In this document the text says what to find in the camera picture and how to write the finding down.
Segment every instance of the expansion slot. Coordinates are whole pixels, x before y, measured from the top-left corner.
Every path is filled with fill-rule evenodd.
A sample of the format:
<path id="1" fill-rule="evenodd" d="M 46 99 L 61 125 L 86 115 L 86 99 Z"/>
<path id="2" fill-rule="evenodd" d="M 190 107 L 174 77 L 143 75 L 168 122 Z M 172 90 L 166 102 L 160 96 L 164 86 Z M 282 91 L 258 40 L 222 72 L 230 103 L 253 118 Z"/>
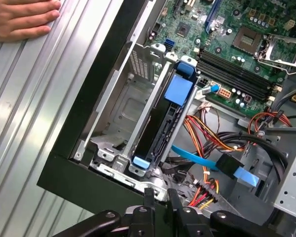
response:
<path id="1" fill-rule="evenodd" d="M 206 27 L 206 32 L 208 34 L 209 34 L 209 30 L 210 30 L 210 26 L 213 21 L 213 18 L 215 17 L 217 11 L 219 10 L 221 3 L 222 3 L 222 0 L 216 0 L 213 4 L 213 7 L 212 7 L 210 13 L 207 16 L 207 19 L 205 21 L 205 27 Z"/>
<path id="2" fill-rule="evenodd" d="M 273 90 L 273 83 L 209 52 L 203 51 L 197 64 L 201 73 L 260 101 L 266 101 Z"/>

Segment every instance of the black ram slot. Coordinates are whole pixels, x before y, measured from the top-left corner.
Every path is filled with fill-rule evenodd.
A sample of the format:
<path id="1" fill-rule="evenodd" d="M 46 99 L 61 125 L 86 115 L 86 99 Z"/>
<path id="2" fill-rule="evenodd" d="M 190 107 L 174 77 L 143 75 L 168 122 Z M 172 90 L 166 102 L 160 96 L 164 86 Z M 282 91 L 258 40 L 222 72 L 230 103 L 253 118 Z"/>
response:
<path id="1" fill-rule="evenodd" d="M 251 73 L 247 70 L 244 70 L 243 68 L 233 63 L 230 63 L 220 57 L 217 57 L 209 52 L 203 52 L 201 55 L 201 59 L 202 61 L 208 62 L 209 64 L 212 64 L 215 67 L 221 68 L 222 70 L 225 70 L 230 74 L 239 76 L 243 78 L 243 80 L 254 81 L 256 85 L 266 86 L 266 87 L 273 85 L 273 83 L 269 82 L 268 80 L 262 77 L 259 77 L 256 74 Z"/>
<path id="2" fill-rule="evenodd" d="M 272 93 L 273 83 L 208 52 L 201 54 L 197 69 L 203 75 L 261 101 Z"/>
<path id="3" fill-rule="evenodd" d="M 265 95 L 268 94 L 268 90 L 264 90 L 263 88 L 257 87 L 254 84 L 242 81 L 239 77 L 234 77 L 204 62 L 200 62 L 198 64 L 198 69 L 201 71 L 203 75 L 206 75 L 217 82 L 221 82 L 231 87 L 235 87 L 256 99 L 265 100 Z"/>

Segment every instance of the cable tie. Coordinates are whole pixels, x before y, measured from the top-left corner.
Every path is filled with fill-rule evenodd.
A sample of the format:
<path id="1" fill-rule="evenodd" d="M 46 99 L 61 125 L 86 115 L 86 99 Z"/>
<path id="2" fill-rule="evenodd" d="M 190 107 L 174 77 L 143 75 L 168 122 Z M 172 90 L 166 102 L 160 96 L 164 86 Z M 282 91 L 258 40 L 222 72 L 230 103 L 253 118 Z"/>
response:
<path id="1" fill-rule="evenodd" d="M 273 125 L 275 125 L 277 122 L 278 122 L 278 120 L 280 120 L 280 117 L 283 115 L 283 113 L 284 113 L 284 111 L 283 110 L 280 110 L 278 113 L 277 113 L 277 115 L 274 117 L 274 119 L 273 119 Z"/>

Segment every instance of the corrugated metal surface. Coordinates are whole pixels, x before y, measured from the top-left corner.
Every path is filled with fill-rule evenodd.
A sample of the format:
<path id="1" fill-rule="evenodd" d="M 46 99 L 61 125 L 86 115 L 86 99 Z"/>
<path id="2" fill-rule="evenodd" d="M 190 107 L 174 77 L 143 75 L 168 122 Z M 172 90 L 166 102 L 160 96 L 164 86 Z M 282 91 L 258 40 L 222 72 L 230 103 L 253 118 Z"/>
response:
<path id="1" fill-rule="evenodd" d="M 123 0 L 66 0 L 52 32 L 0 44 L 0 237 L 51 236 L 92 215 L 36 186 Z"/>

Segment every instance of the orange wire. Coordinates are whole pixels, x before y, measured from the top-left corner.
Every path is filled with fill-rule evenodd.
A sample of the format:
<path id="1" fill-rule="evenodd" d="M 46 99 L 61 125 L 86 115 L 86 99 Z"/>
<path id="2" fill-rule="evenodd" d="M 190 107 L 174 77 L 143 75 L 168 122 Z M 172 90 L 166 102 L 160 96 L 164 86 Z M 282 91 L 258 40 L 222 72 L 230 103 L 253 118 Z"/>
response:
<path id="1" fill-rule="evenodd" d="M 200 148 L 199 148 L 199 146 L 197 144 L 197 138 L 195 137 L 195 133 L 194 133 L 193 129 L 191 128 L 191 124 L 187 120 L 185 120 L 185 125 L 186 125 L 186 127 L 187 127 L 187 129 L 189 131 L 189 134 L 190 134 L 190 136 L 192 138 L 193 144 L 196 147 L 196 150 L 197 150 L 199 156 L 203 157 L 203 150 L 200 151 Z M 204 166 L 203 166 L 203 171 L 204 171 L 203 179 L 204 179 L 204 182 L 206 182 L 207 181 L 207 174 L 205 172 L 207 171 L 207 168 L 204 167 Z"/>
<path id="2" fill-rule="evenodd" d="M 195 195 L 194 195 L 193 200 L 188 204 L 188 206 L 191 206 L 191 205 L 194 204 L 194 202 L 195 202 L 195 200 L 196 200 L 196 198 L 197 198 L 197 196 L 199 195 L 200 192 L 201 192 L 201 188 L 199 187 L 199 188 L 197 189 L 197 191 L 195 192 Z"/>

